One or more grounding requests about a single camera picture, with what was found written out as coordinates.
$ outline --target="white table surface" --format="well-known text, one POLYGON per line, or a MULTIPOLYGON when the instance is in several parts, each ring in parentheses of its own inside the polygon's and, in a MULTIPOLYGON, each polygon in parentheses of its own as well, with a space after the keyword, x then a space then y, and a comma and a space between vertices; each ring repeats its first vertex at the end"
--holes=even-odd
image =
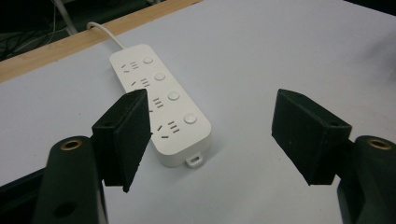
MULTIPOLYGON (((133 29, 212 124, 205 165, 165 168, 152 146, 131 191, 105 188, 110 223, 342 223, 331 186, 308 187, 271 136, 276 91, 298 91, 396 142, 396 17, 341 0, 205 0, 133 29)), ((0 185, 91 136, 122 95, 108 40, 0 84, 0 185)))

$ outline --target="white power strip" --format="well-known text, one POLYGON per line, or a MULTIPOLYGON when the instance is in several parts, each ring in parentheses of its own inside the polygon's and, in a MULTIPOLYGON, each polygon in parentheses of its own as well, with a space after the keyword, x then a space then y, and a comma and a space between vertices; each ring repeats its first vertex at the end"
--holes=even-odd
POLYGON ((160 162, 175 167, 203 164, 210 147, 211 125, 172 73, 148 45, 123 49, 110 62, 126 92, 148 91, 151 142, 160 162))

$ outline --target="power cord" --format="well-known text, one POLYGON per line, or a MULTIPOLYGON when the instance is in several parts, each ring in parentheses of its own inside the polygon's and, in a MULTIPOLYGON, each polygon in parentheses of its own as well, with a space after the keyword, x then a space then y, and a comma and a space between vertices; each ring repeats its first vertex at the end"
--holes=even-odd
POLYGON ((111 32, 109 30, 107 30, 106 27, 104 27, 101 24, 98 24, 96 22, 90 21, 87 23, 87 29, 91 29, 92 27, 96 27, 99 28, 100 30, 102 30, 103 32, 105 32, 106 34, 108 34, 122 49, 126 49, 125 46, 113 35, 111 34, 111 32))

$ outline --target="power strip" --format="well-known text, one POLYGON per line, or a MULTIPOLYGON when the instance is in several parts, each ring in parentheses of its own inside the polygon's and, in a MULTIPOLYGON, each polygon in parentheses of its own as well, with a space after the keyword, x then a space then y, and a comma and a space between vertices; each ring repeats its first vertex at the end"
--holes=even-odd
POLYGON ((148 91, 151 142, 160 162, 167 167, 203 164, 210 122, 154 50, 137 45, 112 54, 110 62, 126 92, 148 91))

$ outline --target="black object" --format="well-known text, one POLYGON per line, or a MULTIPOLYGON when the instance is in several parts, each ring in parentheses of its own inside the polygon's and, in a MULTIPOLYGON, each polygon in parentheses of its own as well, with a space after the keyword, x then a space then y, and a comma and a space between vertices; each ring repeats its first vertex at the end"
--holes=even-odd
POLYGON ((344 223, 396 223, 396 145, 361 136, 306 96, 279 90, 272 135, 308 185, 330 185, 335 175, 344 223))
POLYGON ((151 137, 149 127, 147 91, 124 94, 92 126, 91 139, 60 141, 45 169, 0 188, 0 220, 107 223, 102 179, 129 190, 151 137))
POLYGON ((394 1, 389 0, 345 0, 347 2, 368 7, 377 11, 388 13, 396 16, 396 5, 394 1))

